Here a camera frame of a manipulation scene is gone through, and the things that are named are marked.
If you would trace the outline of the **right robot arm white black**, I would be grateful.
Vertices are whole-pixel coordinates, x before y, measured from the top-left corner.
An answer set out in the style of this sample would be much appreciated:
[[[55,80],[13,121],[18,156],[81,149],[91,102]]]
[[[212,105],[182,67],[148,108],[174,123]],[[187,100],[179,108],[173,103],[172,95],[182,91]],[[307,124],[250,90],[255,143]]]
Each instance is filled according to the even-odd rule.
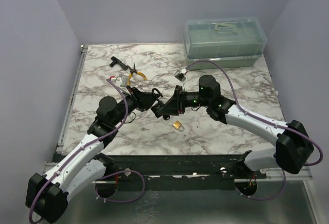
[[[237,102],[221,94],[220,83],[212,75],[203,75],[198,81],[197,92],[187,92],[177,85],[172,97],[158,102],[151,110],[156,117],[167,118],[185,113],[186,108],[205,107],[214,121],[245,129],[273,145],[262,151],[246,151],[237,161],[236,172],[244,179],[260,169],[279,167],[291,174],[298,174],[314,151],[303,124],[272,120],[249,112]]]

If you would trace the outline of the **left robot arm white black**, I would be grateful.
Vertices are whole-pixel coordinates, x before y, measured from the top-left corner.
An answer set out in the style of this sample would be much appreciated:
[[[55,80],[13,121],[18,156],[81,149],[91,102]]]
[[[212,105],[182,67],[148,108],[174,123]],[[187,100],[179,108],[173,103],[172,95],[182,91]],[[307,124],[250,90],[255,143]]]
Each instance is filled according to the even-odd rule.
[[[40,175],[35,173],[28,181],[25,205],[30,209],[29,221],[38,214],[42,220],[56,222],[66,211],[73,195],[92,181],[113,177],[112,165],[100,160],[101,151],[115,138],[119,128],[134,110],[149,110],[160,94],[127,87],[117,102],[112,96],[103,97],[96,117],[81,142],[56,166]]]

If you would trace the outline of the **small brass padlock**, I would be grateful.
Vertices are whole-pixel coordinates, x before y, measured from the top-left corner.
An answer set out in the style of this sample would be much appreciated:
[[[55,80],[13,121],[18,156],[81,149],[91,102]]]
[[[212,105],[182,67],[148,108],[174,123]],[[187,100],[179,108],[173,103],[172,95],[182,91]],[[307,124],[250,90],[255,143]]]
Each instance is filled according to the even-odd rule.
[[[179,121],[175,121],[172,126],[180,132],[185,130],[184,126]]]

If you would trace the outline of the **black padlock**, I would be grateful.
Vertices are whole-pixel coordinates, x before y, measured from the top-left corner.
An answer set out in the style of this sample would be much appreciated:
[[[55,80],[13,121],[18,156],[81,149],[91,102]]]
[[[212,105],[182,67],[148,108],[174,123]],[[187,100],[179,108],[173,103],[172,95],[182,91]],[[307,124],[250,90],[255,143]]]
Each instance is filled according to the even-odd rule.
[[[161,115],[159,114],[159,111],[164,106],[164,103],[159,98],[163,97],[163,95],[157,88],[152,89],[152,95],[155,97],[157,103],[152,106],[151,111],[154,113],[156,118],[160,118]]]

